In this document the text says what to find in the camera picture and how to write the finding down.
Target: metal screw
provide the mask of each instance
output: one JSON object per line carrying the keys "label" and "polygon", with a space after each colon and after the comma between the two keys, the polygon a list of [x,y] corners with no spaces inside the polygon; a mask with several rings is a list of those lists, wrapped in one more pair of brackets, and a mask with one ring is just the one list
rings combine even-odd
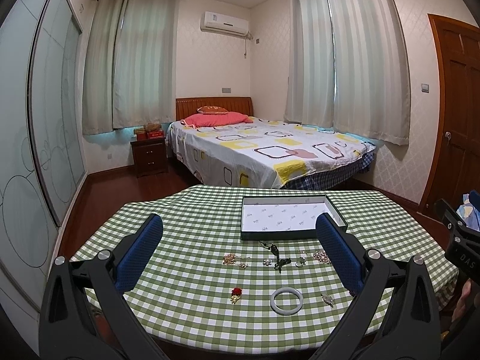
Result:
{"label": "metal screw", "polygon": [[413,257],[413,262],[416,263],[417,265],[422,265],[423,264],[422,256],[414,256]]}
{"label": "metal screw", "polygon": [[378,250],[375,249],[370,249],[368,251],[368,257],[370,257],[373,260],[378,260],[380,258],[381,254]]}
{"label": "metal screw", "polygon": [[101,252],[99,252],[97,254],[99,260],[106,260],[106,259],[110,258],[110,255],[111,255],[111,253],[110,253],[109,250],[102,250]]}
{"label": "metal screw", "polygon": [[60,266],[65,262],[65,257],[59,256],[55,259],[55,265]]}

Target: person's hand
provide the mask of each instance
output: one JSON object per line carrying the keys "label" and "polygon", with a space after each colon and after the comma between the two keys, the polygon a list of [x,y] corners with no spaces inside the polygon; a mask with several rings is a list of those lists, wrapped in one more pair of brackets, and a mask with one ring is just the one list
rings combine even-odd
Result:
{"label": "person's hand", "polygon": [[[472,280],[468,279],[462,288],[462,295],[460,296],[460,299],[457,302],[457,307],[455,307],[455,310],[453,312],[452,322],[464,316],[467,308],[465,305],[465,301],[470,296],[471,291],[472,291]],[[475,305],[475,307],[478,307],[480,305],[480,293],[476,295],[473,301],[473,304]]]}

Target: door frame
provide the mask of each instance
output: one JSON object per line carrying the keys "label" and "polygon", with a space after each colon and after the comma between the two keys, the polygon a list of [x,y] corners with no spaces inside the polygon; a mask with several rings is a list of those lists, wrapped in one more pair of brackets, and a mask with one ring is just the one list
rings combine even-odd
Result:
{"label": "door frame", "polygon": [[431,187],[434,183],[435,173],[437,171],[438,162],[440,160],[440,151],[442,148],[443,140],[443,127],[445,126],[445,101],[446,101],[446,90],[445,90],[445,70],[443,68],[443,57],[442,50],[440,48],[440,37],[438,36],[438,29],[435,23],[435,20],[442,20],[454,25],[460,25],[464,28],[478,31],[478,27],[475,27],[471,24],[465,23],[464,21],[452,19],[450,17],[445,17],[441,15],[434,15],[429,13],[428,18],[430,20],[431,30],[433,32],[433,39],[435,40],[435,50],[437,51],[437,61],[438,61],[438,76],[440,81],[440,112],[438,116],[438,130],[437,130],[437,141],[435,144],[435,152],[433,153],[433,161],[431,163],[430,173],[428,175],[427,185],[423,191],[423,196],[420,201],[419,210],[421,213],[425,213],[425,207],[427,205],[427,200],[430,195]]}

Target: wooden door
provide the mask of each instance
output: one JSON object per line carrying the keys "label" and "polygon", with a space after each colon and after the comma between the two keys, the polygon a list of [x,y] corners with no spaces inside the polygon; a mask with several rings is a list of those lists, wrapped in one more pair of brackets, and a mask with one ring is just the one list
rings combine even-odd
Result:
{"label": "wooden door", "polygon": [[480,191],[480,30],[462,21],[429,15],[440,73],[440,118],[423,213],[434,203],[454,209],[462,195]]}

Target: baseboard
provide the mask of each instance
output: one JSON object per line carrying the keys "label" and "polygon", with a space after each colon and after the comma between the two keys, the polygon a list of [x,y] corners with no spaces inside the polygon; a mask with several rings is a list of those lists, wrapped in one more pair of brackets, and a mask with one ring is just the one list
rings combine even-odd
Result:
{"label": "baseboard", "polygon": [[395,195],[395,193],[385,191],[381,188],[377,188],[374,185],[367,184],[364,181],[357,180],[356,178],[351,178],[347,180],[346,185],[348,188],[351,188],[356,191],[378,191],[385,195],[387,198],[392,200],[393,202],[397,203],[398,205],[402,206],[403,208],[413,210],[417,212],[419,210],[419,204],[406,199],[402,196]]}
{"label": "baseboard", "polygon": [[120,168],[108,169],[101,172],[90,173],[83,178],[74,197],[73,204],[70,205],[70,209],[67,212],[67,216],[65,216],[65,220],[63,221],[62,227],[58,233],[57,244],[55,245],[55,249],[52,254],[52,261],[55,259],[55,257],[62,255],[65,251],[65,247],[68,245],[69,236],[71,234],[72,223],[78,220],[78,213],[80,212],[81,207],[83,207],[85,204],[85,196],[87,195],[90,186],[97,181],[114,179],[122,175],[134,173],[135,166],[129,165],[122,166]]}
{"label": "baseboard", "polygon": [[122,166],[120,168],[102,170],[101,172],[90,173],[89,177],[92,181],[108,180],[119,176],[135,173],[135,165]]}
{"label": "baseboard", "polygon": [[75,216],[76,210],[78,210],[78,206],[79,206],[78,203],[79,203],[80,200],[82,200],[83,195],[85,194],[85,190],[86,190],[85,185],[87,183],[88,176],[89,176],[88,172],[85,172],[82,179],[80,180],[80,183],[78,184],[77,191],[75,192],[75,195],[73,196],[70,207],[68,208],[67,213],[65,215],[65,218],[63,219],[63,223],[60,227],[60,230],[58,231],[57,241],[55,242],[55,247],[53,248],[53,253],[52,253],[52,259],[50,261],[49,273],[50,273],[50,270],[52,269],[53,261],[59,255],[59,250],[60,250],[61,245],[62,245],[63,236],[65,235],[65,231],[68,227],[70,217]]}

